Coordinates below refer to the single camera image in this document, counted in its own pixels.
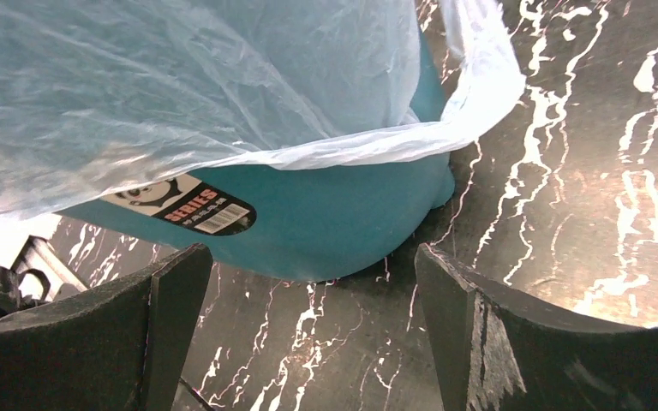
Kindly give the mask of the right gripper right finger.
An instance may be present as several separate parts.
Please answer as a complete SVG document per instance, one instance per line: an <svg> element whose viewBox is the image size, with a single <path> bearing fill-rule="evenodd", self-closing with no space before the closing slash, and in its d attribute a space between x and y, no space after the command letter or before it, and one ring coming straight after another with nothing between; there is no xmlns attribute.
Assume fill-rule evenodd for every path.
<svg viewBox="0 0 658 411"><path fill-rule="evenodd" d="M422 244L416 281L447 410L658 410L658 326L574 313Z"/></svg>

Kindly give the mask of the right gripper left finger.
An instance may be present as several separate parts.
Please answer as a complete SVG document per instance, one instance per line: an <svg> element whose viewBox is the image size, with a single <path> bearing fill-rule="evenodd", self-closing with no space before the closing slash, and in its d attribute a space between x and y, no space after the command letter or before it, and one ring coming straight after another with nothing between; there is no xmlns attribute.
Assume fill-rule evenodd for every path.
<svg viewBox="0 0 658 411"><path fill-rule="evenodd" d="M201 244L0 319L0 410L168 410L202 307Z"/></svg>

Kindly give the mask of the teal plastic trash bin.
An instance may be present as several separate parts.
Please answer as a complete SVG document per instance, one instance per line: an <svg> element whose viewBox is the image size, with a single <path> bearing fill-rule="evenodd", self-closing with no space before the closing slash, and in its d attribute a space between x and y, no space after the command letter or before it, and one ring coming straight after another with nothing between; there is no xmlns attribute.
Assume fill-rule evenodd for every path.
<svg viewBox="0 0 658 411"><path fill-rule="evenodd" d="M448 153L406 163L277 170L236 165L72 206L65 217L287 281L346 277L408 240L452 196Z"/></svg>

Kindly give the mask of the light blue plastic bag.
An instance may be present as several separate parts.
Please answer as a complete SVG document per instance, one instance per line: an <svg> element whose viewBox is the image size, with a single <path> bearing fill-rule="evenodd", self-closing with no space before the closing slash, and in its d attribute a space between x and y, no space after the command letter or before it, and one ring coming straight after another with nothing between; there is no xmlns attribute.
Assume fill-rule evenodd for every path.
<svg viewBox="0 0 658 411"><path fill-rule="evenodd" d="M410 105L411 1L0 1L0 218L204 167L408 162L466 147L524 90L496 1L443 1L455 92Z"/></svg>

